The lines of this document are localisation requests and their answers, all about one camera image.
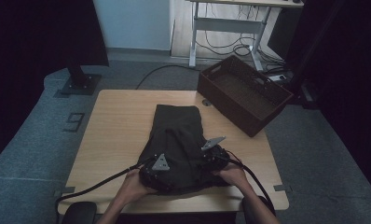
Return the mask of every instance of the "brown wooden box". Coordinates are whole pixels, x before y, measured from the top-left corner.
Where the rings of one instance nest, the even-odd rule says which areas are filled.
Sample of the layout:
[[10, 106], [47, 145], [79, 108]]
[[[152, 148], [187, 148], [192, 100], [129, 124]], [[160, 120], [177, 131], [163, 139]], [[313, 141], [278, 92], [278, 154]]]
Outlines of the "brown wooden box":
[[200, 72], [198, 92], [251, 137], [293, 96], [234, 55]]

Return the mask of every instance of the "white wall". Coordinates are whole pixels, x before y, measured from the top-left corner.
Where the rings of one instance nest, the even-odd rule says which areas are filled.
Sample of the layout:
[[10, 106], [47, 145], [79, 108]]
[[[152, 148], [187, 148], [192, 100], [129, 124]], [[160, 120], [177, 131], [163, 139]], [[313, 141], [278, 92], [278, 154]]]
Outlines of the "white wall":
[[94, 0], [106, 47], [169, 50], [174, 1]]

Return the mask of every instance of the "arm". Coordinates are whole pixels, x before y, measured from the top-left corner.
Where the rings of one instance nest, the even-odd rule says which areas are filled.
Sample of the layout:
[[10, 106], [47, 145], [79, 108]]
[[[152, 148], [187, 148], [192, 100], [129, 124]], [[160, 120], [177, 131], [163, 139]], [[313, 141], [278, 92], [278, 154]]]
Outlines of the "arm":
[[247, 181], [246, 174], [239, 166], [229, 163], [221, 171], [213, 172], [214, 175], [220, 175], [228, 184], [236, 186], [243, 194], [252, 207], [252, 214], [258, 224], [280, 223], [279, 220], [270, 212], [265, 204], [258, 198], [253, 187]]
[[97, 224], [114, 224], [116, 223], [119, 214], [122, 209], [128, 203], [135, 202], [141, 199], [148, 193], [153, 193], [154, 191], [150, 188], [145, 187], [140, 183], [139, 180], [139, 170], [132, 170], [127, 173], [124, 183], [118, 190], [116, 197], [110, 202], [106, 211], [99, 219]]

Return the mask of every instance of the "dark green cloth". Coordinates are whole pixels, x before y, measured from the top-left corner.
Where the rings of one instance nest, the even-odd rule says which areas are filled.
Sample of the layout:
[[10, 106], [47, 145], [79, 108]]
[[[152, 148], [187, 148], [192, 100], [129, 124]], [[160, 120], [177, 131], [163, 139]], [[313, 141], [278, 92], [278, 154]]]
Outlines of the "dark green cloth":
[[206, 161], [202, 158], [201, 147], [205, 143], [197, 107], [157, 105], [150, 138], [139, 162], [163, 153], [170, 171], [153, 171], [153, 160], [140, 172], [142, 183], [166, 195], [227, 186], [221, 177], [202, 169]]

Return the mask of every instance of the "cable on floor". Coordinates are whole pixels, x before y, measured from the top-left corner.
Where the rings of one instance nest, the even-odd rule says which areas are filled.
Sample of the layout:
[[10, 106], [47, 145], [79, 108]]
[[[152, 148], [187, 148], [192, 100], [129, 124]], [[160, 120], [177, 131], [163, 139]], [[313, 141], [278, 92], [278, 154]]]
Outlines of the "cable on floor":
[[188, 69], [188, 70], [193, 70], [193, 71], [198, 71], [200, 72], [200, 70], [198, 69], [195, 69], [195, 68], [190, 68], [190, 67], [186, 67], [186, 66], [182, 66], [182, 65], [176, 65], [176, 64], [169, 64], [169, 65], [163, 65], [161, 67], [158, 67], [154, 70], [152, 70], [151, 72], [149, 72], [147, 75], [144, 76], [144, 78], [139, 82], [139, 84], [136, 86], [135, 90], [139, 90], [140, 86], [145, 82], [145, 80], [150, 77], [153, 73], [157, 72], [158, 70], [160, 69], [163, 69], [163, 68], [167, 68], [167, 67], [180, 67], [180, 68], [185, 68], [185, 69]]

